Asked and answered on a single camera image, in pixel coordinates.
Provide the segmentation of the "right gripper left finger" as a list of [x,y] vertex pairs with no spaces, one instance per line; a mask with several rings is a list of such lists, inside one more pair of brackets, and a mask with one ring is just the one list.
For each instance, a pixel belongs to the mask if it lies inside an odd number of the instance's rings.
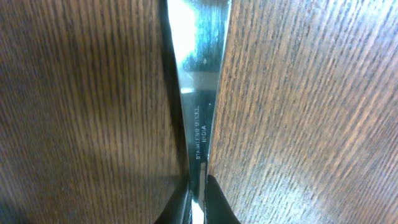
[[190,192],[187,183],[181,183],[173,192],[154,224],[188,224]]

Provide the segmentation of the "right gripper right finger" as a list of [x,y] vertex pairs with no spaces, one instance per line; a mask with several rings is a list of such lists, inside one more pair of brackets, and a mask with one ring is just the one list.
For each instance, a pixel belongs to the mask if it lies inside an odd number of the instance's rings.
[[208,224],[240,224],[220,185],[212,175],[207,177],[205,197]]

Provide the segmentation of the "steel tablespoon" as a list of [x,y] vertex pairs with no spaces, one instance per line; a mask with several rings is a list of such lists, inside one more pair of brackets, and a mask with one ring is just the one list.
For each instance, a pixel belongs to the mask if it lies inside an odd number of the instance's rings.
[[184,223],[204,224],[213,123],[232,2],[168,0],[188,157]]

